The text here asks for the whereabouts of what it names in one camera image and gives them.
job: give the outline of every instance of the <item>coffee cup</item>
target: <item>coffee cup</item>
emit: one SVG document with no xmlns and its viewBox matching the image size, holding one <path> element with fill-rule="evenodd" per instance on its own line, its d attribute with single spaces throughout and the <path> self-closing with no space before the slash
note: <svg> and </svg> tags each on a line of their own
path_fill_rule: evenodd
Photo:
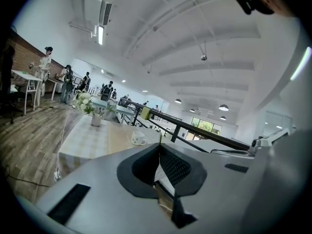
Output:
<svg viewBox="0 0 312 234">
<path fill-rule="evenodd" d="M 144 137 L 145 137 L 144 133 L 140 131 L 134 131 L 132 133 L 131 143 L 136 146 L 144 145 L 146 144 L 146 139 L 144 139 Z"/>
</svg>

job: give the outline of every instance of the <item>table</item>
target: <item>table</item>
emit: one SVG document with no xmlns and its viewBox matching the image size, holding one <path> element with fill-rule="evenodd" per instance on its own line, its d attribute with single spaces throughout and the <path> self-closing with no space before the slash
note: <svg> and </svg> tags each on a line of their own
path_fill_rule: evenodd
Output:
<svg viewBox="0 0 312 234">
<path fill-rule="evenodd" d="M 57 87 L 58 83 L 63 84 L 63 81 L 61 80 L 56 80 L 56 79 L 52 79 L 52 78 L 48 78 L 49 81 L 54 82 L 54 87 L 53 87 L 53 92 L 52 92 L 52 97 L 51 97 L 51 101 L 53 101 L 53 97 L 54 97 L 54 93 L 55 93 L 55 89 Z"/>
<path fill-rule="evenodd" d="M 26 93 L 25 93 L 25 104 L 24 104 L 24 115 L 26 115 L 27 94 L 28 94 L 28 92 L 35 92 L 35 98 L 34 98 L 34 110 L 35 110 L 38 88 L 40 87 L 42 80 L 39 78 L 36 78 L 30 74 L 24 74 L 22 71 L 12 70 L 12 73 L 14 73 L 17 76 L 27 80 L 27 87 L 26 87 Z M 31 80 L 38 81 L 37 87 L 35 89 L 30 89 L 30 81 Z"/>
<path fill-rule="evenodd" d="M 101 108 L 106 108 L 107 107 L 107 102 L 106 101 L 103 101 L 103 100 L 100 100 L 98 98 L 92 98 L 92 103 L 95 105 L 95 106 L 98 106 L 98 107 L 101 107 Z M 132 123 L 133 121 L 133 118 L 134 118 L 134 111 L 131 111 L 129 110 L 128 108 L 125 108 L 125 107 L 121 107 L 121 106 L 117 106 L 116 107 L 116 111 L 120 114 L 123 114 L 122 115 L 122 118 L 121 118 L 121 124 L 123 123 L 123 120 L 125 118 L 125 115 L 128 115 L 130 116 L 130 122 L 129 124 Z"/>
<path fill-rule="evenodd" d="M 91 119 L 91 116 L 83 116 L 58 151 L 58 168 L 62 177 L 91 159 L 136 147 L 130 141 L 133 131 L 144 133 L 147 144 L 159 143 L 160 133 L 155 130 L 106 120 L 102 120 L 99 127 L 94 127 Z M 171 143 L 166 138 L 161 142 Z"/>
</svg>

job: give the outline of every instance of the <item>flower vase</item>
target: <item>flower vase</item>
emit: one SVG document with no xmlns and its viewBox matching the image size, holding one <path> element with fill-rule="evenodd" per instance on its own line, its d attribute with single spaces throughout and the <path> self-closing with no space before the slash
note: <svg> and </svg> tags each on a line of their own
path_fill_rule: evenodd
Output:
<svg viewBox="0 0 312 234">
<path fill-rule="evenodd" d="M 113 117 L 113 112 L 105 111 L 103 114 L 103 119 L 107 121 L 111 121 Z"/>
<path fill-rule="evenodd" d="M 99 114 L 95 114 L 92 116 L 91 125 L 95 127 L 99 127 L 101 125 L 102 117 Z"/>
</svg>

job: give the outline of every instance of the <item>wooden floor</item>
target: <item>wooden floor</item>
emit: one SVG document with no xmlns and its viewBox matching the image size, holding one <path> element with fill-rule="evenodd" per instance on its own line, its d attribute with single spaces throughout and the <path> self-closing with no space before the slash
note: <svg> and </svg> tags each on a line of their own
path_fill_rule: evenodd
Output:
<svg viewBox="0 0 312 234">
<path fill-rule="evenodd" d="M 68 115 L 63 141 L 83 115 L 59 102 L 58 98 L 55 95 L 54 101 L 51 101 L 51 94 L 45 95 L 35 111 L 32 111 L 29 102 L 27 115 L 15 113 L 14 124 L 10 124 L 8 115 L 0 116 L 0 163 L 2 167 L 10 167 L 11 176 L 37 184 L 55 184 L 57 152 L 66 117 Z M 23 108 L 23 100 L 17 107 Z M 33 203 L 48 189 L 10 177 L 7 180 L 15 194 Z"/>
</svg>

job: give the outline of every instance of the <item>fluorescent light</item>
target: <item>fluorescent light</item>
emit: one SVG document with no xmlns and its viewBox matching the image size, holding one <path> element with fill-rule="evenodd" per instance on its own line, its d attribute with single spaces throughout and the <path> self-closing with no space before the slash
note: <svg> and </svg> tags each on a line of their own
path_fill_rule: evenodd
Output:
<svg viewBox="0 0 312 234">
<path fill-rule="evenodd" d="M 98 42 L 100 45 L 103 45 L 103 32 L 104 32 L 104 28 L 99 26 L 98 27 Z"/>
<path fill-rule="evenodd" d="M 304 56 L 303 56 L 300 64 L 298 65 L 296 71 L 294 72 L 294 74 L 291 77 L 291 80 L 295 80 L 297 78 L 297 76 L 300 74 L 300 72 L 303 70 L 303 68 L 306 66 L 307 62 L 309 61 L 311 54 L 312 54 L 312 49 L 310 47 L 307 47 L 307 50 L 304 53 Z"/>
</svg>

